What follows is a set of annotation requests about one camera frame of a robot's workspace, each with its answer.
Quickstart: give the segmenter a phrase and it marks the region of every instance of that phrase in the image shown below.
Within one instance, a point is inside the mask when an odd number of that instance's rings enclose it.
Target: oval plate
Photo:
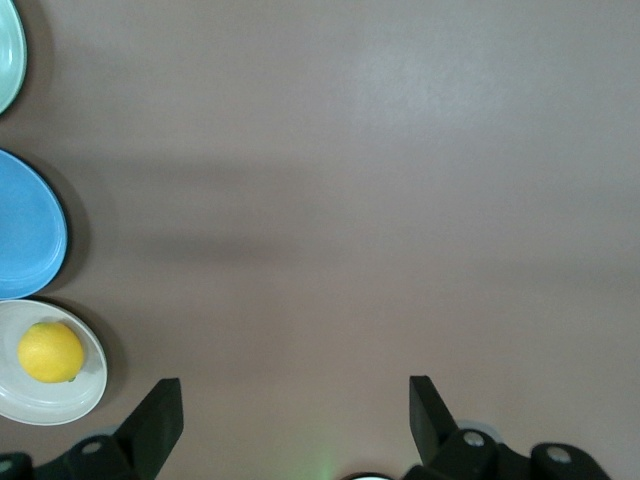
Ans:
[[[0,0],[0,114],[16,98],[27,71],[27,42],[11,0]]]
[[[47,285],[66,249],[67,226],[55,194],[33,169],[0,150],[0,300]]]
[[[41,383],[18,362],[18,342],[31,325],[63,322],[80,339],[84,364],[72,382]],[[98,338],[66,310],[35,300],[0,302],[0,414],[31,425],[60,425],[95,408],[107,385],[107,361]]]

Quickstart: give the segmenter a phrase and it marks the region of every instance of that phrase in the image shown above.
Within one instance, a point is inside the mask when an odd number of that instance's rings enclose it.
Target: blue plate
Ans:
[[[0,150],[0,300],[47,285],[66,249],[67,226],[55,194],[24,162]]]
[[[27,42],[15,5],[0,0],[0,113],[13,102],[27,70]]]

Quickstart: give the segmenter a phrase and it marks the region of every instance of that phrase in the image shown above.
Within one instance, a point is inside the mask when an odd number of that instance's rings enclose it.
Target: plate rim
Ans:
[[[60,227],[60,230],[61,230],[61,237],[59,238],[59,243],[60,243],[59,248],[57,249],[55,255],[52,256],[51,262],[48,264],[47,268],[41,271],[40,274],[38,274],[37,276],[34,275],[34,277],[37,277],[39,281],[31,282],[28,288],[21,286],[20,288],[10,292],[9,294],[6,294],[3,292],[3,287],[1,286],[1,283],[0,283],[0,301],[16,300],[16,299],[24,298],[46,287],[60,272],[60,269],[62,268],[62,265],[64,264],[64,261],[66,259],[67,249],[69,246],[69,228],[67,224],[65,211],[64,211],[64,208],[62,207],[62,203],[60,202],[60,199],[56,195],[56,192],[53,190],[53,188],[51,188],[51,185],[49,185],[49,183],[44,179],[44,177],[40,175],[40,173],[36,171],[27,162],[22,160],[20,157],[14,155],[10,151],[0,148],[0,162],[4,160],[11,161],[16,165],[18,165],[20,168],[24,170],[26,174],[33,177],[33,179],[38,183],[40,187],[42,187],[42,191],[46,194],[47,197],[49,197],[49,200],[51,201],[52,205],[55,207],[55,210],[57,213],[56,217],[59,217],[59,219],[58,218],[54,219],[54,222],[58,224],[58,221],[59,221],[58,226]],[[16,281],[26,282],[28,281],[28,279],[27,280],[18,279]]]
[[[22,49],[22,54],[20,55],[20,73],[16,77],[16,81],[12,86],[12,93],[8,95],[4,101],[0,99],[0,115],[7,111],[7,109],[11,106],[13,101],[20,93],[22,89],[22,84],[24,83],[24,79],[27,73],[27,38],[24,33],[24,26],[22,25],[22,20],[20,19],[20,13],[18,12],[18,8],[15,6],[12,0],[0,0],[0,2],[4,2],[7,5],[7,11],[10,12],[7,16],[8,19],[11,20],[11,23],[15,26],[15,36],[19,39],[20,47]]]
[[[70,312],[66,308],[63,308],[63,307],[61,307],[59,305],[56,305],[54,303],[51,303],[51,302],[42,301],[42,300],[33,300],[33,299],[10,299],[10,300],[1,300],[0,301],[0,305],[7,304],[7,303],[34,304],[34,305],[37,305],[37,306],[45,306],[47,308],[51,308],[53,310],[57,310],[57,311],[63,313],[65,315],[65,317],[66,317],[65,320],[66,319],[70,320],[76,327],[80,328],[80,330],[82,330],[82,332],[90,339],[90,341],[96,347],[96,350],[98,352],[98,357],[100,358],[100,365],[102,367],[101,368],[102,374],[100,375],[100,390],[99,390],[99,394],[96,395],[96,398],[95,398],[95,400],[93,402],[87,404],[87,408],[80,415],[75,415],[75,416],[70,417],[69,419],[66,419],[66,420],[56,420],[56,421],[51,421],[51,422],[46,422],[46,421],[35,422],[35,421],[31,421],[31,420],[25,420],[23,418],[16,417],[15,415],[10,415],[10,414],[6,414],[5,412],[2,412],[1,411],[1,405],[2,405],[1,402],[0,402],[0,415],[2,415],[5,418],[8,418],[9,420],[13,420],[13,421],[19,422],[19,423],[24,423],[26,425],[56,426],[56,425],[64,425],[64,424],[67,424],[67,423],[75,422],[76,420],[79,420],[80,418],[82,418],[82,417],[88,415],[90,412],[92,412],[93,409],[96,408],[96,406],[98,406],[98,404],[102,400],[102,397],[104,396],[104,393],[105,393],[105,391],[107,389],[107,383],[108,383],[108,377],[109,377],[109,366],[108,366],[108,363],[107,363],[107,357],[106,357],[106,354],[104,353],[104,349],[102,348],[102,344],[100,343],[100,340],[98,339],[98,337],[95,334],[95,332],[91,328],[89,328],[89,326],[86,323],[84,323],[80,318],[78,318],[78,316],[76,316],[74,313]]]

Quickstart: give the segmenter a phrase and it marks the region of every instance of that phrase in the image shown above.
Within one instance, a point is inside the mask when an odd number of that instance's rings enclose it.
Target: lemon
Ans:
[[[73,331],[61,322],[31,325],[18,343],[18,361],[44,383],[72,381],[84,363],[84,351]]]

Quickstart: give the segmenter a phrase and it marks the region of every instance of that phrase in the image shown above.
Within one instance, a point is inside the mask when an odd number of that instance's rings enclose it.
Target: light green plate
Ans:
[[[16,98],[27,71],[27,42],[12,0],[0,0],[0,114]]]

